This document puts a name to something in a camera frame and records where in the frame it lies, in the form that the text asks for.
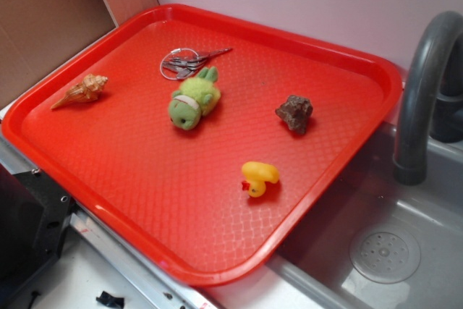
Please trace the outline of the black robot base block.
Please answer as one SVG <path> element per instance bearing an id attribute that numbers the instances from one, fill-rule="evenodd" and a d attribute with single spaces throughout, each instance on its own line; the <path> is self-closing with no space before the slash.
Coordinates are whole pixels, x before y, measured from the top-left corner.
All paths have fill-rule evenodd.
<path id="1" fill-rule="evenodd" d="M 74 201 L 44 172 L 1 167 L 1 307 L 61 257 Z"/>

